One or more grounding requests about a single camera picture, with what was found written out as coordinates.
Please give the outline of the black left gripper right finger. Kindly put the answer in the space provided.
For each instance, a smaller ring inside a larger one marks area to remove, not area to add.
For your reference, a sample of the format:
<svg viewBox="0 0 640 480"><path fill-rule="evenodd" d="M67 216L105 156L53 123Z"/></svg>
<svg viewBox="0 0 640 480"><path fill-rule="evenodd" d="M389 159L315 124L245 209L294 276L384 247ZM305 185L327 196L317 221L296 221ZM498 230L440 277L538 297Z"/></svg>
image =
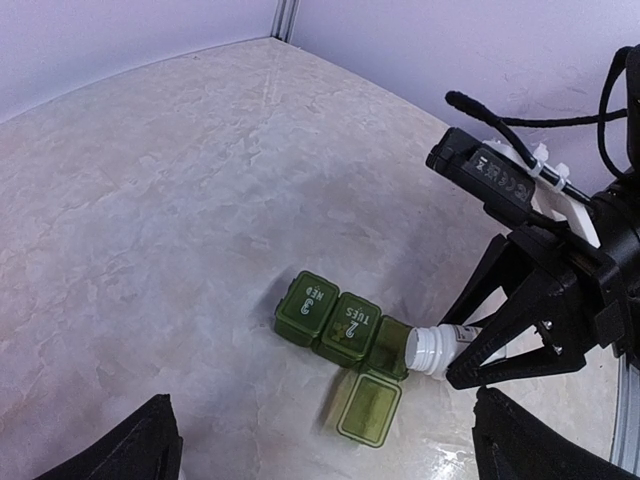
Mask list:
<svg viewBox="0 0 640 480"><path fill-rule="evenodd" d="M472 429L480 479L634 479L570 442L496 388L476 393Z"/></svg>

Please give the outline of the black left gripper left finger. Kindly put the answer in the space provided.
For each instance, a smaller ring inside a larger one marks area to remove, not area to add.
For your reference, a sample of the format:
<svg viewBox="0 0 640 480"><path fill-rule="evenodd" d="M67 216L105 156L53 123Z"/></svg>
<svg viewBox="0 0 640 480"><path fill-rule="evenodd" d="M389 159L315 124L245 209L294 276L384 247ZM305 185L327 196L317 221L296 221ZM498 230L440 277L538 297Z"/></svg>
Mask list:
<svg viewBox="0 0 640 480"><path fill-rule="evenodd" d="M181 479L183 438L171 397L156 394L42 479Z"/></svg>

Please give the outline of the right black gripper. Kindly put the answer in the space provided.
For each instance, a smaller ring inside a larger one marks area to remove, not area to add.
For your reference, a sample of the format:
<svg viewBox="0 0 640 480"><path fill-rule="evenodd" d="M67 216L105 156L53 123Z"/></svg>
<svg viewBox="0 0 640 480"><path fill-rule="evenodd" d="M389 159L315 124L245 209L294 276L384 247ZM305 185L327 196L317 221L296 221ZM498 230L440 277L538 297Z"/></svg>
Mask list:
<svg viewBox="0 0 640 480"><path fill-rule="evenodd" d="M595 346L639 358L639 191L598 193L590 219L598 248L566 227L527 225L491 240L439 324L463 325L498 288L508 297L448 367L452 387L576 372ZM515 245L536 268L521 284Z"/></svg>

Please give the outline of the white pill bottle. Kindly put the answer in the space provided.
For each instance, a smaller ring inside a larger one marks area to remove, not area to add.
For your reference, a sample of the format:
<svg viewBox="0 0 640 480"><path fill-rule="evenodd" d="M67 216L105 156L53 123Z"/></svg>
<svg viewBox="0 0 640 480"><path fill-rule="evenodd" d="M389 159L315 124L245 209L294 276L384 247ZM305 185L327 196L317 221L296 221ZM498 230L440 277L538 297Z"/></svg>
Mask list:
<svg viewBox="0 0 640 480"><path fill-rule="evenodd" d="M412 328L405 346L405 365L410 371L444 380L450 364L481 332L479 327L450 324Z"/></svg>

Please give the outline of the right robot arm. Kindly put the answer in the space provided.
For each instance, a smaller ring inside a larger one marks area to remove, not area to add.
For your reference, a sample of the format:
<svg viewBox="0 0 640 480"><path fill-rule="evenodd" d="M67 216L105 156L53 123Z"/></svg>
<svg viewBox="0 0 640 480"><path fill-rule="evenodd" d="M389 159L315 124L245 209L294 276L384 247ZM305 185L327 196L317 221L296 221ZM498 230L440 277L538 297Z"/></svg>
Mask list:
<svg viewBox="0 0 640 480"><path fill-rule="evenodd" d="M613 182L589 196L537 159L517 135L520 119L499 116L457 91L457 110L498 131L508 156L451 128L426 164L483 204L509 229L492 239L444 316L464 324L495 290L505 302L483 318L480 334L451 363L446 378L474 389L472 430L483 479L625 479L625 471L568 441L498 389L509 380L576 372L595 348L611 348L627 372L639 369L639 50L614 55L591 117L597 145L609 121L627 122L629 168L604 159Z"/></svg>

